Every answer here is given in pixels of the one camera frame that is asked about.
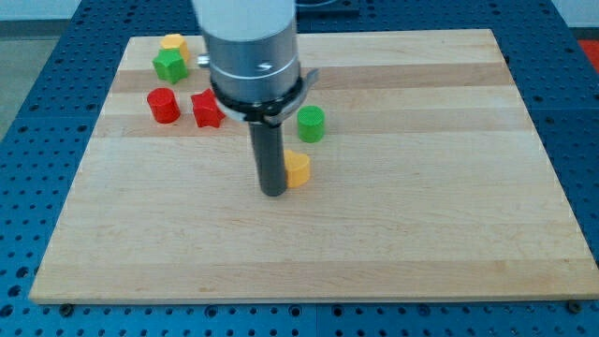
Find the black clamp ring mount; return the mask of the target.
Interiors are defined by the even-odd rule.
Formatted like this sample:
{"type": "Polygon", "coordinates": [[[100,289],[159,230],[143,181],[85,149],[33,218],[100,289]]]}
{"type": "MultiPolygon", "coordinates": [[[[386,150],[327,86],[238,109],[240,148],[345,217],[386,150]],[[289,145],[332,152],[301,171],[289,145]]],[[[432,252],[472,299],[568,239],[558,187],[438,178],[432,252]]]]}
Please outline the black clamp ring mount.
{"type": "Polygon", "coordinates": [[[261,123],[269,126],[282,124],[298,110],[318,80],[319,69],[315,68],[305,77],[298,77],[296,83],[283,96],[270,101],[248,103],[227,96],[215,80],[210,79],[216,105],[227,117],[238,122],[261,123]]]}

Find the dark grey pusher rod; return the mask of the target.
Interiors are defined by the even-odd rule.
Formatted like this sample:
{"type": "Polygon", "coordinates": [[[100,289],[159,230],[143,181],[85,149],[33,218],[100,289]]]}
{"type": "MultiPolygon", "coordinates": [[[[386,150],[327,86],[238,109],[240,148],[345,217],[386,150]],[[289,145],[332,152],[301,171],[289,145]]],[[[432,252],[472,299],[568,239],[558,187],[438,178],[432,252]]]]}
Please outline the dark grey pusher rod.
{"type": "Polygon", "coordinates": [[[266,196],[278,197],[287,188],[282,128],[250,123],[249,130],[260,189],[266,196]]]}

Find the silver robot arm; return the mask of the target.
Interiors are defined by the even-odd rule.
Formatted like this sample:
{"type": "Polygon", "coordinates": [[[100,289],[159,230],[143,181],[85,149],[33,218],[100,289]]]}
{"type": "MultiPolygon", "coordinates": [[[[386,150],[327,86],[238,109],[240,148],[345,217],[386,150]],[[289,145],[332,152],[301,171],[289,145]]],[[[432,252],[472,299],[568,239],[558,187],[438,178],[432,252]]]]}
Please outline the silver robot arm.
{"type": "Polygon", "coordinates": [[[249,125],[261,191],[287,189],[282,124],[318,80],[301,75],[293,0],[194,0],[216,105],[249,125]]]}

